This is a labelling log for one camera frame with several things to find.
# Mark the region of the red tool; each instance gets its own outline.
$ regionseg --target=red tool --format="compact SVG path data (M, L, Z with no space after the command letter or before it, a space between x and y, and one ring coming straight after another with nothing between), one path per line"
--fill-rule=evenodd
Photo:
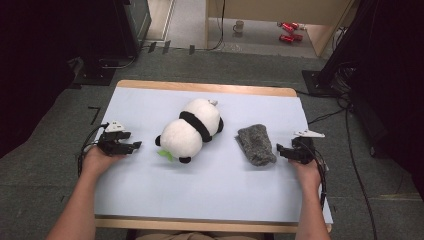
M294 41L294 38L292 36L286 36L284 34L280 35L280 41L286 42L286 43L292 43Z
M293 29L298 29L299 28L299 24L298 23L289 23L289 25L293 28Z
M293 37L293 39L298 42L302 41L303 39L303 35L300 35L300 34L291 34L290 36Z
M281 27L290 34L292 34L294 32L294 28L288 23L282 23Z

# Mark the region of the white table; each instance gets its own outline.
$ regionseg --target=white table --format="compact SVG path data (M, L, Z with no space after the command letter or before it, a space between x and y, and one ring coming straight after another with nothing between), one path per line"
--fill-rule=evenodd
M203 145L189 164L169 162L154 143L191 99L218 101L224 130ZM98 181L98 227L233 232L295 232L301 189L292 166L255 167L234 137L261 123L276 143L289 146L293 132L307 128L293 89L192 83L121 81L103 123L120 121L143 141L139 150L112 166ZM332 218L325 204L328 230Z

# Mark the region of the panda plush toy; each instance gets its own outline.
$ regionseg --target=panda plush toy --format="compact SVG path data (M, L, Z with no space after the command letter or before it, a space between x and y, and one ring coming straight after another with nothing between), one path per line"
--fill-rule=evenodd
M224 128L224 122L216 108L217 102L195 99L181 111L179 119L169 123L155 143L181 163L189 163L212 136Z

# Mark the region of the hand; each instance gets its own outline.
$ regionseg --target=hand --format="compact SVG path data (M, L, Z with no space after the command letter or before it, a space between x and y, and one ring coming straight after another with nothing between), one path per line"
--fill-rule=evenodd
M289 159L289 163L291 163L296 168L297 177L300 181L300 185L302 186L303 191L317 192L321 183L321 177L318 172L316 161L312 160L310 163L304 165Z
M81 175L88 174L98 178L113 163L124 157L125 155L107 156L99 147L93 146L84 157Z

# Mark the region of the panda ear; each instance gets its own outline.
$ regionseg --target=panda ear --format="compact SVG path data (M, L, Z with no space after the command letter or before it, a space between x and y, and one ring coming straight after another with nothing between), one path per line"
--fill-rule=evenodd
M160 147L160 136L161 136L161 135L159 135L159 136L156 138L156 140L155 140L155 144L156 144L156 146L159 146L159 147Z
M189 163L191 162L191 157L186 157L186 158L179 158L181 163Z

